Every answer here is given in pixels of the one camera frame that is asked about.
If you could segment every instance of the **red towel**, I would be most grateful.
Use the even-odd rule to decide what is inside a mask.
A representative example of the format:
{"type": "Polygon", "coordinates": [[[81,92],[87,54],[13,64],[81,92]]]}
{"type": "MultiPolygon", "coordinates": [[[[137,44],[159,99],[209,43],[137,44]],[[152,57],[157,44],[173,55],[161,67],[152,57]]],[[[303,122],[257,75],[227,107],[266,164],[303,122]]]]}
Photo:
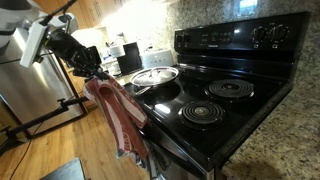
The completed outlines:
{"type": "Polygon", "coordinates": [[[137,126],[142,128],[147,123],[147,116],[129,93],[111,76],[104,81],[91,79],[85,84],[84,93],[100,107],[118,150],[124,154],[135,152],[145,159],[147,150],[137,126]]]}

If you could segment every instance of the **control panel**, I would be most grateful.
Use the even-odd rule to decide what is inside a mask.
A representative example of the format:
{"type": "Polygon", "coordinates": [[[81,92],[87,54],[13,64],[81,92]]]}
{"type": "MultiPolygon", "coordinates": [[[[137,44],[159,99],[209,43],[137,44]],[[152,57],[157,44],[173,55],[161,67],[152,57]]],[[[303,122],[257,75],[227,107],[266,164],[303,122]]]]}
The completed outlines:
{"type": "Polygon", "coordinates": [[[179,53],[205,49],[294,50],[307,12],[258,18],[175,32],[179,53]]]}

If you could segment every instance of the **frying pan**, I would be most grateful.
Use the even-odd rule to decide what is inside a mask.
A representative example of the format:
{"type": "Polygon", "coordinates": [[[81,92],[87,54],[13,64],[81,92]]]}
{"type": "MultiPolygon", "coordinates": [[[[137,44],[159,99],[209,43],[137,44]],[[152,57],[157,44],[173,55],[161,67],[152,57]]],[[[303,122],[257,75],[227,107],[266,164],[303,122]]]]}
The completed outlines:
{"type": "Polygon", "coordinates": [[[141,95],[151,88],[155,89],[174,81],[178,74],[179,71],[176,68],[160,66],[144,69],[135,73],[131,77],[130,82],[142,88],[136,92],[136,95],[141,95]]]}

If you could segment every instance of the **stainless steel refrigerator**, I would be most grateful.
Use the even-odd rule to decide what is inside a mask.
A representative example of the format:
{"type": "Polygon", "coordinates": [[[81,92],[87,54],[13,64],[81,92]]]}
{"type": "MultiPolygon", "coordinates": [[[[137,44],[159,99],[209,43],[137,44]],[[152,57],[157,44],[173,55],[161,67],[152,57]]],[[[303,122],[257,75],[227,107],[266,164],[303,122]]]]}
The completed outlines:
{"type": "MultiPolygon", "coordinates": [[[[0,49],[0,97],[21,124],[58,108],[58,99],[76,96],[54,55],[43,56],[42,63],[30,68],[19,64],[27,37],[27,31],[18,28],[7,48],[0,49]]],[[[36,134],[83,114],[80,105],[69,106],[69,111],[44,122],[36,134]]],[[[37,125],[28,132],[32,135],[36,128],[37,125]]]]}

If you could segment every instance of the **kitchen counter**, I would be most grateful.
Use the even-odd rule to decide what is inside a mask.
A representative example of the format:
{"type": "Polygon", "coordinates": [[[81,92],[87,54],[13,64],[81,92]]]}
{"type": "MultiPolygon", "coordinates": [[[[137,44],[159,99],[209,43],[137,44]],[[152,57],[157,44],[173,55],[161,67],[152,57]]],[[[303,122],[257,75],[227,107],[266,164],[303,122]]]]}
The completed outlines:
{"type": "Polygon", "coordinates": [[[294,87],[222,172],[232,179],[320,179],[320,88],[294,87]]]}

